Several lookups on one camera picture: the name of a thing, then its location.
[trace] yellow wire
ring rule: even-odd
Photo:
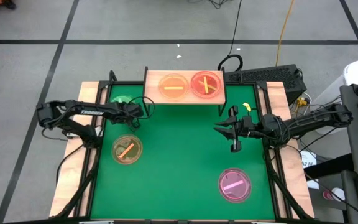
[[[287,21],[288,21],[288,18],[290,17],[291,10],[292,10],[292,5],[293,5],[294,1],[295,0],[291,1],[291,5],[290,5],[290,8],[288,9],[287,16],[285,17],[283,29],[281,30],[280,40],[278,41],[277,56],[276,56],[276,67],[277,67],[277,64],[278,64],[278,58],[280,57],[281,41],[283,39],[284,30],[285,30],[285,27],[287,26]]]

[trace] petri dish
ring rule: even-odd
[[[140,139],[128,134],[119,137],[112,145],[112,157],[120,164],[129,165],[142,155],[143,145]]]
[[[198,72],[191,78],[191,90],[196,96],[212,98],[219,94],[221,88],[221,81],[213,72]]]
[[[218,188],[221,195],[232,203],[247,200],[251,194],[251,182],[246,173],[237,168],[230,168],[219,176]]]
[[[133,97],[128,95],[119,95],[114,97],[110,102],[118,102],[118,103],[128,103],[133,99]]]
[[[169,74],[160,80],[158,88],[164,97],[175,100],[187,93],[189,84],[183,75]]]

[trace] green table surface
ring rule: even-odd
[[[116,85],[110,99],[119,95],[142,96],[142,85]],[[216,132],[214,123],[227,119],[227,110],[247,102],[256,108],[252,85],[227,86],[222,117],[216,105],[156,105],[150,119],[132,132],[126,125],[106,123],[91,218],[273,220],[272,198],[262,141],[242,138],[242,150],[230,152],[232,141]],[[256,111],[251,112],[257,122]],[[131,165],[112,158],[113,142],[124,134],[136,135],[143,153]],[[241,203],[228,202],[218,179],[228,168],[243,170],[252,192]]]

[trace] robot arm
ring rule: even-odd
[[[137,129],[139,118],[144,115],[141,105],[135,103],[107,103],[98,105],[84,103],[75,100],[50,101],[37,105],[37,117],[41,127],[53,129],[61,128],[62,133],[78,135],[84,142],[85,147],[98,147],[100,140],[94,127],[82,125],[70,119],[76,114],[102,116],[112,124],[127,124],[132,129]]]
[[[325,126],[341,128],[348,126],[353,120],[352,113],[346,106],[331,104],[324,106],[306,115],[286,121],[273,114],[265,114],[259,123],[253,124],[250,116],[243,116],[237,120],[238,108],[229,109],[229,119],[216,125],[231,128],[214,128],[228,140],[233,140],[231,152],[241,150],[239,136],[244,138],[267,138],[273,147],[284,146],[292,137],[302,136],[309,131],[314,131]]]

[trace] pink petri dish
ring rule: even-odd
[[[251,194],[251,182],[246,173],[230,168],[219,176],[218,188],[221,195],[232,203],[240,203]]]

